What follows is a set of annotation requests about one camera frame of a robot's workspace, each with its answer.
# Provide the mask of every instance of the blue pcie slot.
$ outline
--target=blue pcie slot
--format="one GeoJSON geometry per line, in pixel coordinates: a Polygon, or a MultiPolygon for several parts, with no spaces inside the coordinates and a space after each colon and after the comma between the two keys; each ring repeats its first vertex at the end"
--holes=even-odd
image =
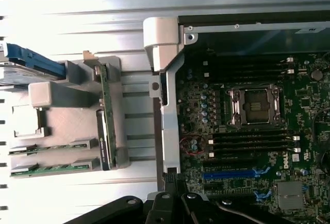
{"type": "Polygon", "coordinates": [[[261,174],[265,174],[270,170],[267,167],[266,170],[235,170],[235,171],[218,171],[218,172],[205,172],[203,173],[203,179],[232,179],[232,178],[259,178],[261,174]]]}

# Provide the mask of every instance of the green pcb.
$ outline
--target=green pcb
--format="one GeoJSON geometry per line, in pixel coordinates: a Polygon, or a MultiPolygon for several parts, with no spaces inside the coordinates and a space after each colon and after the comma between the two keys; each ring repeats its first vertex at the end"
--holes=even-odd
{"type": "Polygon", "coordinates": [[[328,53],[185,60],[176,94],[189,190],[296,223],[330,219],[328,53]]]}
{"type": "Polygon", "coordinates": [[[107,142],[109,148],[109,159],[111,166],[116,164],[116,134],[114,131],[114,121],[113,121],[113,113],[112,113],[112,103],[111,103],[111,95],[110,89],[108,85],[108,76],[107,76],[107,68],[104,65],[100,65],[100,78],[102,84],[102,97],[103,97],[103,106],[105,113],[105,122],[106,122],[106,130],[107,130],[107,142]]]}
{"type": "Polygon", "coordinates": [[[87,144],[78,144],[78,145],[58,145],[58,146],[51,146],[51,147],[41,147],[41,148],[31,148],[25,151],[13,151],[9,152],[9,155],[19,155],[19,154],[34,154],[46,151],[54,151],[59,149],[82,149],[86,148],[87,144]]]}
{"type": "Polygon", "coordinates": [[[88,170],[88,165],[72,166],[72,165],[57,165],[57,166],[47,166],[47,167],[37,167],[35,169],[23,172],[12,172],[11,176],[32,176],[38,174],[48,174],[48,173],[63,173],[63,172],[73,172],[73,171],[84,171],[88,170]]]}

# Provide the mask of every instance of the cpu socket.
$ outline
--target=cpu socket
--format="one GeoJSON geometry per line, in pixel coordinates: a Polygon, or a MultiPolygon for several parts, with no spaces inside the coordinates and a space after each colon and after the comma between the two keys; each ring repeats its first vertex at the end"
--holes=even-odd
{"type": "Polygon", "coordinates": [[[279,92],[276,85],[232,88],[227,93],[232,102],[232,118],[228,125],[236,128],[279,125],[279,92]]]}

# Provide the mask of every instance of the silver metal chassis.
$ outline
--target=silver metal chassis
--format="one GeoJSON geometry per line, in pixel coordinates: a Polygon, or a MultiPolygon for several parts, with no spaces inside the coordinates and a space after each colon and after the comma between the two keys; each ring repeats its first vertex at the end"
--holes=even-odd
{"type": "MultiPolygon", "coordinates": [[[[274,24],[247,24],[247,25],[222,25],[222,26],[201,26],[183,27],[178,24],[178,17],[172,18],[148,18],[143,22],[144,49],[147,52],[151,68],[155,72],[165,73],[167,105],[161,105],[162,114],[162,149],[163,149],[163,170],[177,168],[180,172],[179,155],[179,132],[176,111],[176,89],[175,73],[184,64],[184,56],[180,52],[184,46],[194,44],[202,33],[223,33],[237,31],[256,30],[283,30],[301,29],[322,31],[330,27],[330,22],[305,22],[305,23],[274,23],[274,24]]],[[[161,97],[160,92],[150,91],[151,97],[161,97]]]]}

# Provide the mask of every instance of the blue latch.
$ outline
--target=blue latch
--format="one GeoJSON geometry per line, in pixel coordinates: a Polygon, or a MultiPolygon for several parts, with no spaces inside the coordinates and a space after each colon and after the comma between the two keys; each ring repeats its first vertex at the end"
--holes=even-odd
{"type": "Polygon", "coordinates": [[[10,62],[17,63],[27,68],[32,68],[41,72],[46,72],[59,78],[65,78],[64,65],[39,55],[32,50],[25,49],[11,43],[4,43],[3,49],[4,56],[7,57],[8,61],[10,62]]]}

